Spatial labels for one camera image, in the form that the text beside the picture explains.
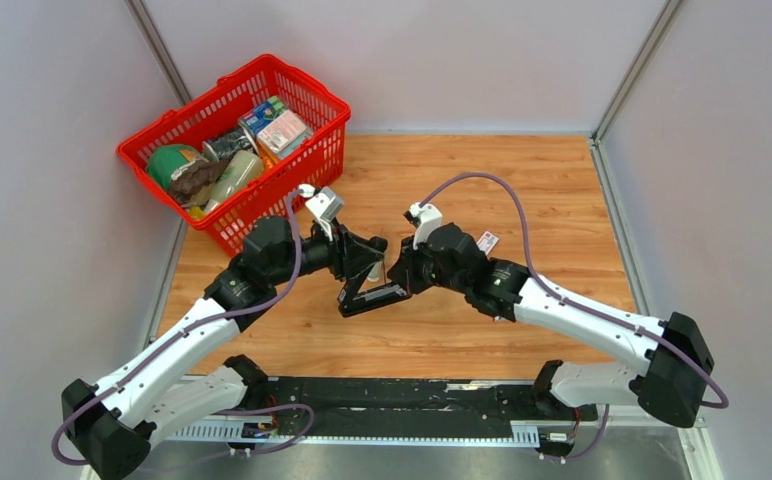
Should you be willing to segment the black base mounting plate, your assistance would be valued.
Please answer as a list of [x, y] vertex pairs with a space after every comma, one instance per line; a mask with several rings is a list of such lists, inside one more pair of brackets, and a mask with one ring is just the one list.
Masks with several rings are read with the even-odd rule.
[[277, 377], [259, 384], [241, 410], [307, 405], [275, 413], [281, 435], [308, 437], [497, 439], [514, 421], [593, 421], [529, 383], [392, 378]]

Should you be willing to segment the green round package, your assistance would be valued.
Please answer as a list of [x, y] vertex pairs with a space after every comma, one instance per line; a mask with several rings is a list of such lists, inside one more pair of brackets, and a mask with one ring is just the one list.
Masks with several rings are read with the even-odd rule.
[[190, 145], [163, 145], [152, 152], [145, 171], [163, 190], [168, 190], [191, 167], [208, 162], [201, 152]]

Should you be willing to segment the small red white staple box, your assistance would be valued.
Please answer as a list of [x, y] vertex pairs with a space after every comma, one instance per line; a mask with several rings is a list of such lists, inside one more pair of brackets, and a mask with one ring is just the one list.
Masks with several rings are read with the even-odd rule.
[[485, 231], [476, 241], [477, 247], [480, 251], [489, 256], [492, 250], [497, 246], [500, 239], [497, 235], [490, 231]]

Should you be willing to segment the pink white carton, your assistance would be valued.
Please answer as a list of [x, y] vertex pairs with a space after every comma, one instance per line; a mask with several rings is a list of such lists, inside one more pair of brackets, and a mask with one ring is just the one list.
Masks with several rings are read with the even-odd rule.
[[285, 110], [257, 134], [257, 140], [274, 158], [283, 160], [312, 136], [312, 129], [295, 112]]

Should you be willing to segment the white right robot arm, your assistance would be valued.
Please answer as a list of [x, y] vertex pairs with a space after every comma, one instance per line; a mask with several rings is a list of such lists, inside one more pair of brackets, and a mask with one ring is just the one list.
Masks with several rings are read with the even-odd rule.
[[578, 340], [613, 362], [547, 362], [532, 392], [535, 410], [560, 417], [570, 407], [639, 405], [675, 427], [694, 425], [715, 362], [697, 322], [624, 312], [559, 287], [526, 266], [487, 256], [453, 223], [426, 242], [401, 243], [388, 278], [408, 295], [436, 286], [461, 294], [478, 312], [547, 328]]

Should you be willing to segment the blue green box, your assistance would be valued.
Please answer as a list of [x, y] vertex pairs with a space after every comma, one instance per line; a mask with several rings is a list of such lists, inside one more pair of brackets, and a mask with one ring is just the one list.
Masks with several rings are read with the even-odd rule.
[[278, 96], [271, 96], [246, 112], [237, 123], [251, 135], [257, 136], [286, 110], [285, 103]]

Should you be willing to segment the brown crumpled bag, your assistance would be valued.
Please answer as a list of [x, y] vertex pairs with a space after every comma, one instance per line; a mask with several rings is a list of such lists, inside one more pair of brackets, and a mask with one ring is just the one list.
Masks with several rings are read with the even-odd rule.
[[170, 174], [166, 193], [180, 206], [195, 204], [202, 192], [214, 184], [227, 168], [226, 162], [196, 160]]

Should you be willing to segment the red plastic shopping basket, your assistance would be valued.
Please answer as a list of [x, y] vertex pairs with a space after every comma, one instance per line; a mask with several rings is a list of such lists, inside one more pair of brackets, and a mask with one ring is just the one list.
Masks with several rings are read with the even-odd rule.
[[[312, 137], [206, 217], [192, 218], [148, 175], [146, 164], [157, 148], [168, 144], [199, 147], [271, 96], [278, 96], [311, 127]], [[150, 195], [233, 256], [258, 218], [285, 215], [283, 199], [294, 188], [301, 184], [328, 186], [342, 175], [345, 127], [351, 115], [350, 106], [319, 80], [265, 53], [220, 77], [213, 88], [185, 106], [163, 113], [123, 140], [116, 153]]]

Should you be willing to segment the dark patterned can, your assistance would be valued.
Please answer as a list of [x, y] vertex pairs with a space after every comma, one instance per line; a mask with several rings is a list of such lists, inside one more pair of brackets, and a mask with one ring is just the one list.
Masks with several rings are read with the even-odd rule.
[[251, 135], [242, 126], [202, 143], [203, 156], [213, 162], [228, 162], [240, 151], [256, 152]]

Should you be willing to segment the pale green bottle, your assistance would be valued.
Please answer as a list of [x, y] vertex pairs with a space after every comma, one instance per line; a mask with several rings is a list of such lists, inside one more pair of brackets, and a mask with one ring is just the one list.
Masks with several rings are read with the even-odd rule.
[[246, 150], [238, 151], [210, 190], [203, 212], [211, 213], [233, 194], [257, 179], [263, 170], [264, 164], [260, 156]]

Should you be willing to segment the black stapler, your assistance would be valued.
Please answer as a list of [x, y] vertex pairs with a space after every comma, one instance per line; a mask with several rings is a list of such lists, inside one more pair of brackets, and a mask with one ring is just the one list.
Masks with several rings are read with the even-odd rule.
[[364, 298], [368, 301], [367, 308], [364, 312], [340, 312], [339, 314], [344, 317], [352, 317], [362, 313], [366, 313], [378, 308], [383, 308], [398, 302], [409, 300], [411, 294], [404, 292], [399, 286], [392, 282], [388, 282], [383, 285], [362, 291]]

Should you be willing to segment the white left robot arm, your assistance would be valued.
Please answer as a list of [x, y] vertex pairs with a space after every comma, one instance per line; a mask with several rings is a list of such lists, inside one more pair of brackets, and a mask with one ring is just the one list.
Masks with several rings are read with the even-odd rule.
[[278, 304], [300, 277], [328, 270], [351, 287], [383, 260], [387, 246], [386, 239], [364, 238], [335, 219], [315, 220], [303, 237], [293, 217], [260, 218], [242, 250], [171, 329], [110, 374], [64, 388], [54, 457], [73, 464], [60, 450], [67, 439], [81, 455], [77, 465], [101, 479], [124, 479], [159, 443], [196, 421], [236, 407], [258, 413], [268, 389], [245, 356], [224, 362], [201, 382], [178, 382]]

